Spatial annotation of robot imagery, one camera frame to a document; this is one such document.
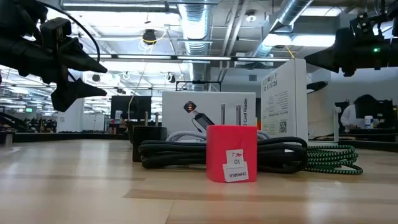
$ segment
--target ceiling duct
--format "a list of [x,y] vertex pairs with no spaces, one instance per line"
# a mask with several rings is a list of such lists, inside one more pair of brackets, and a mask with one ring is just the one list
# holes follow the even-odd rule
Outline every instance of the ceiling duct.
[[273,48],[273,46],[264,43],[268,34],[273,32],[292,32],[294,22],[312,2],[313,0],[284,0],[278,12],[267,16],[262,28],[264,39],[251,56],[266,57]]
[[[202,4],[181,4],[178,6],[182,17],[182,31],[185,39],[208,40],[210,31],[211,6]],[[208,55],[209,42],[186,42],[185,48],[189,55]],[[190,76],[192,80],[207,81],[210,79],[210,65],[206,63],[191,63]],[[195,91],[202,86],[193,85]]]

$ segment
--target black power adapter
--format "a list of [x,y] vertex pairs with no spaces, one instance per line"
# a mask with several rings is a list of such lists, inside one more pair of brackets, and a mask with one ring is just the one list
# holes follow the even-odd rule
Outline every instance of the black power adapter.
[[132,140],[132,161],[141,162],[141,153],[138,148],[143,141],[164,141],[166,138],[167,128],[159,127],[159,114],[156,113],[155,126],[148,126],[148,112],[145,112],[145,126],[135,126],[132,129],[132,138],[130,138],[130,141]]

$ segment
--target person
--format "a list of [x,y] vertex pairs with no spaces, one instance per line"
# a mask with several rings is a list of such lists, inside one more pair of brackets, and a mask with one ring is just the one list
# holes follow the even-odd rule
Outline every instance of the person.
[[[360,104],[372,105],[376,101],[377,100],[373,96],[371,96],[369,94],[365,94],[365,95],[358,97],[354,101],[353,105],[347,106],[347,108],[344,110],[344,112],[340,118],[341,123],[345,127],[345,131],[348,132],[351,129],[365,128],[365,119],[364,118],[356,118],[355,105],[360,105]],[[376,127],[378,124],[379,124],[379,120],[375,119],[374,127]]]

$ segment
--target coiled cable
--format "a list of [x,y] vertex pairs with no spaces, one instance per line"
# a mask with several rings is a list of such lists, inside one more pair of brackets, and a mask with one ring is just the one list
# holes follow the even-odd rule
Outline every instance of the coiled cable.
[[[175,133],[168,140],[179,139],[180,134]],[[303,139],[296,137],[264,139],[257,145],[258,171],[292,174],[303,170],[307,165],[307,143]],[[144,141],[138,150],[141,153],[142,166],[147,169],[206,164],[205,143]]]
[[[177,142],[184,136],[194,136],[201,142]],[[324,174],[359,175],[363,173],[362,168],[354,165],[358,154],[352,146],[308,147],[303,139],[271,138],[264,131],[258,131],[257,138],[259,140],[257,142],[257,170],[259,172],[293,174],[303,170]],[[166,141],[144,141],[139,152],[142,155],[142,166],[147,169],[206,164],[206,135],[194,131],[176,132]],[[343,166],[351,169],[340,169]]]

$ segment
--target wooden table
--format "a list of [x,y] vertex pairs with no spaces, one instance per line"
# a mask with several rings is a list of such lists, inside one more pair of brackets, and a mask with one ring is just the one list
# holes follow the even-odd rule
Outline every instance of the wooden table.
[[0,151],[0,223],[398,223],[398,154],[359,150],[361,176],[260,173],[220,184],[203,169],[145,170],[129,141]]

